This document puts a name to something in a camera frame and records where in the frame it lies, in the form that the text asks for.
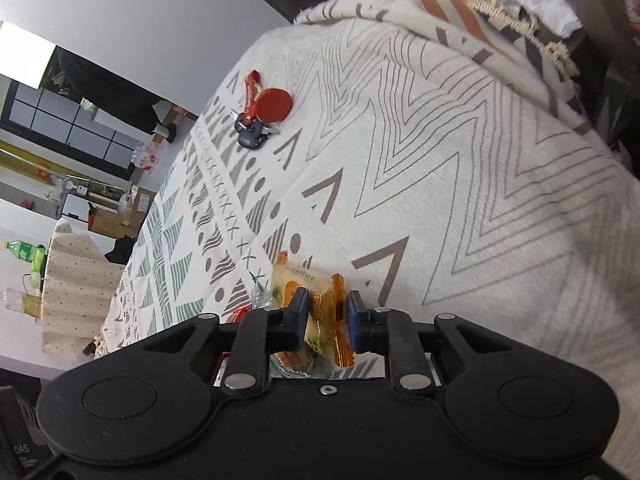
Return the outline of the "red snack packet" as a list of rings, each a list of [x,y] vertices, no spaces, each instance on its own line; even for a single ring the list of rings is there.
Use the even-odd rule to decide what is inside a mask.
[[[250,310],[252,310],[252,308],[250,306],[239,308],[238,310],[232,312],[228,316],[227,322],[228,323],[239,323],[239,322],[241,322],[242,319],[244,318],[244,316],[247,314],[247,312],[250,312]]]

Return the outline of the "orange cracker snack pack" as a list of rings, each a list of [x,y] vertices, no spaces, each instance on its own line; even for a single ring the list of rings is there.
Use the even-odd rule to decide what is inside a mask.
[[[309,294],[304,343],[295,352],[278,352],[274,365],[286,376],[322,377],[355,364],[349,342],[346,299],[348,287],[342,274],[321,273],[292,263],[279,252],[271,275],[271,292],[280,308],[288,308],[297,289]]]

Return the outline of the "green-edged biscuit snack pack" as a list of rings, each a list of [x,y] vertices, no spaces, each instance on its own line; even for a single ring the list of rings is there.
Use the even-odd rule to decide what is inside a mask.
[[[250,304],[252,309],[262,309],[267,311],[279,310],[280,304],[272,296],[272,293],[260,284],[258,277],[253,273],[250,274],[253,280],[254,288],[250,293]]]

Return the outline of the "cardboard box on floor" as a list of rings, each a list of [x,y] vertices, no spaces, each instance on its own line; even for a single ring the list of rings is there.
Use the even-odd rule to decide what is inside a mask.
[[[155,193],[133,185],[119,200],[89,195],[88,227],[92,232],[118,240],[136,238],[148,215]]]

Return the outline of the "patterned white bed blanket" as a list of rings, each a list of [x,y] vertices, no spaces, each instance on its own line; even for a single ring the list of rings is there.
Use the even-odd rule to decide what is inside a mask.
[[[293,98],[257,151],[233,127],[252,70]],[[620,400],[605,457],[638,477],[638,180],[463,0],[328,0],[253,44],[169,167],[96,352],[228,318],[279,252],[593,370]]]

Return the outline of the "dotted cream tablecloth table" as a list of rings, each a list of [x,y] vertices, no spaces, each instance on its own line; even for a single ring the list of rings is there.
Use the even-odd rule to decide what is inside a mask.
[[[111,263],[87,234],[65,220],[50,240],[41,295],[41,349],[61,362],[76,361],[93,344],[111,307],[124,267]]]

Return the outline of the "red white plastic bag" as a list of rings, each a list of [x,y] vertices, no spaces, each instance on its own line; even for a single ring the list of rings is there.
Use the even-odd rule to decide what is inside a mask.
[[[142,171],[151,171],[160,160],[162,144],[150,141],[140,144],[132,154],[131,163]]]

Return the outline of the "green soda bottle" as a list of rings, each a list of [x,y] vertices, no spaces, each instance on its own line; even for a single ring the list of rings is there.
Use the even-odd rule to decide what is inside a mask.
[[[3,242],[1,247],[8,250],[17,260],[28,263],[30,265],[30,275],[40,278],[41,268],[47,255],[46,248],[41,245],[24,242],[24,240]]]

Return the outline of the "person in black coat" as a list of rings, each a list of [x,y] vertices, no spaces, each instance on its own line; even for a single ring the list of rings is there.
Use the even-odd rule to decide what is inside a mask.
[[[162,100],[156,94],[64,49],[58,49],[58,65],[74,91],[100,110],[150,136],[175,141],[176,125],[165,126],[156,114],[154,106]]]

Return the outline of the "black framed glass door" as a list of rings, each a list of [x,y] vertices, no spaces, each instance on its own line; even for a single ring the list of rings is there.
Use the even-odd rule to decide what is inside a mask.
[[[139,142],[94,122],[78,103],[47,89],[5,79],[1,125],[10,133],[112,177],[128,180]]]

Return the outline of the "red round keychain tag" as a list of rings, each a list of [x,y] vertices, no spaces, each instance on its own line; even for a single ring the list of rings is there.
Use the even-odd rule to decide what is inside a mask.
[[[293,98],[285,90],[267,88],[255,99],[255,116],[263,124],[283,122],[293,107]]]

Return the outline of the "red strip keychain charm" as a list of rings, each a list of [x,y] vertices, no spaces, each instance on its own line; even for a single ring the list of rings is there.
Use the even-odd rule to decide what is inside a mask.
[[[262,91],[262,81],[260,80],[260,73],[257,70],[249,72],[244,79],[245,86],[245,102],[244,102],[244,116],[246,120],[253,119],[255,117],[256,100],[258,94]]]

